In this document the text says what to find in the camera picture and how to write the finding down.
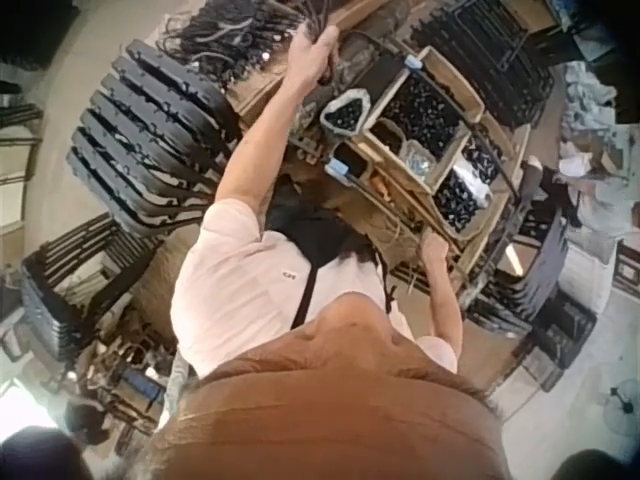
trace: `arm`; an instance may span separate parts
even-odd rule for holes
[[[420,254],[431,290],[431,314],[434,335],[453,349],[456,358],[462,353],[462,313],[447,271],[449,244],[438,234],[428,232]]]
[[[308,39],[306,25],[298,29],[289,48],[282,86],[229,159],[216,192],[216,202],[234,198],[257,214],[282,165],[298,105],[326,70],[338,33],[336,27],[330,26],[313,44]]]

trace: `black chair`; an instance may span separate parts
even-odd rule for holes
[[[22,298],[35,338],[54,360],[70,365],[95,338],[96,323],[142,276],[158,239],[124,232],[108,214],[47,242],[22,262]],[[78,269],[103,255],[97,291],[72,299],[66,285]]]

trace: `plastic bag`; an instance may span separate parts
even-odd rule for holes
[[[360,100],[362,102],[362,113],[360,114],[360,118],[356,122],[356,125],[352,131],[345,130],[339,128],[331,123],[329,123],[326,119],[327,114],[333,113],[339,108],[347,105],[348,103]],[[369,92],[367,92],[364,88],[352,88],[351,90],[347,90],[338,98],[332,100],[324,107],[322,113],[320,114],[320,123],[330,132],[340,135],[342,137],[352,137],[362,130],[364,126],[364,122],[367,119],[367,115],[369,115],[369,110],[371,110],[371,97],[369,96]]]
[[[409,170],[423,182],[436,164],[431,152],[420,145],[417,140],[407,140],[399,157],[409,167]]]
[[[491,188],[482,182],[476,169],[462,155],[458,155],[456,163],[453,164],[453,171],[467,186],[478,207],[487,208],[491,204]]]

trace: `white shirt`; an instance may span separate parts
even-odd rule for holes
[[[247,205],[233,199],[212,205],[182,265],[171,306],[178,348],[198,376],[287,333],[309,271],[309,262],[284,235],[261,234]],[[352,256],[318,271],[305,321],[347,292],[365,294],[385,307],[380,271]],[[389,320],[413,340],[396,302]],[[432,360],[457,371],[455,353],[444,340],[422,337],[416,343]]]

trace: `dark hair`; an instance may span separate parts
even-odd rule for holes
[[[2,480],[91,480],[82,452],[61,430],[26,427],[0,446]]]

